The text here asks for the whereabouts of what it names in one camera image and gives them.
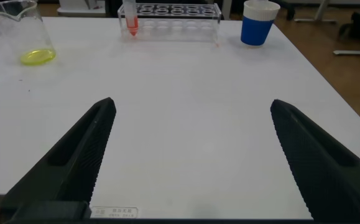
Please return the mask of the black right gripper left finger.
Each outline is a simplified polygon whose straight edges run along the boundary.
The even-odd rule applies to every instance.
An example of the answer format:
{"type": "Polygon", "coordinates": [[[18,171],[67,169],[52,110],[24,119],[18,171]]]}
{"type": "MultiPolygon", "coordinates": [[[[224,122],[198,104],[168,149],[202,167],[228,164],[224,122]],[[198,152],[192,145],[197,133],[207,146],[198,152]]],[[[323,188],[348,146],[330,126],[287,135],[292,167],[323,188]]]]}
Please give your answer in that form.
{"type": "Polygon", "coordinates": [[[4,196],[1,220],[81,220],[90,201],[116,115],[96,102],[4,196]]]}

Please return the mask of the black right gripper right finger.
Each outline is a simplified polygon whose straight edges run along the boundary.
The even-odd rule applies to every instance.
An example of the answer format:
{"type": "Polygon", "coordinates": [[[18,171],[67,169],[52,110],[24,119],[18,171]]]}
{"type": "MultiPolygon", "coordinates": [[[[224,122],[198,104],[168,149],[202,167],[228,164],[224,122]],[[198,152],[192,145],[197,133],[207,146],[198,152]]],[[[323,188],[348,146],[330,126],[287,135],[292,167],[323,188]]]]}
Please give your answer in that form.
{"type": "Polygon", "coordinates": [[[293,105],[274,100],[274,128],[314,220],[360,220],[360,158],[293,105]]]}

